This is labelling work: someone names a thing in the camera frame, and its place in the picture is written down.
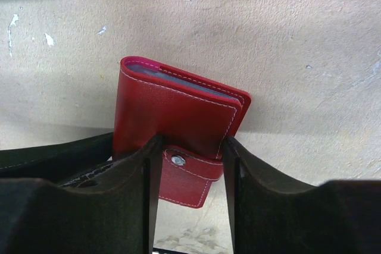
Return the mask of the red leather card holder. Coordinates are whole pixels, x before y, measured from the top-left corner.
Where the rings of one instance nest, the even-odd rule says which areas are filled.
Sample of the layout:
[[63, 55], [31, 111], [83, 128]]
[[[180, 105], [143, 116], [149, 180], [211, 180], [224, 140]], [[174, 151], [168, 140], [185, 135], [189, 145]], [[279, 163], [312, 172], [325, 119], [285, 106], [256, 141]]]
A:
[[251, 104], [243, 90], [144, 57], [121, 60], [113, 157], [165, 138], [159, 197], [201, 208], [223, 174], [221, 146]]

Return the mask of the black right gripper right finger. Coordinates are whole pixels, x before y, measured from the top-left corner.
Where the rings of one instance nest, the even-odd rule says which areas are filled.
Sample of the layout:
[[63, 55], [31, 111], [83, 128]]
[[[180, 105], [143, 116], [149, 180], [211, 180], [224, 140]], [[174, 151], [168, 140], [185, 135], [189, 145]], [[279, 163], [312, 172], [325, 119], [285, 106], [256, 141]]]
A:
[[380, 181], [292, 178], [223, 142], [223, 169], [235, 253], [379, 253]]

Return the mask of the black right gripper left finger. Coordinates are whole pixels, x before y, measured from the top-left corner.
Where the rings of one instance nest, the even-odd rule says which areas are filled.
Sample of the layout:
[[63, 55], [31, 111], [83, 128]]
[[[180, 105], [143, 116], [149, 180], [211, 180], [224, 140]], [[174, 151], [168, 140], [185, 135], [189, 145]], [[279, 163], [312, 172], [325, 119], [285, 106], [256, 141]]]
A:
[[163, 138], [120, 159], [113, 134], [1, 151], [2, 253], [151, 253]]

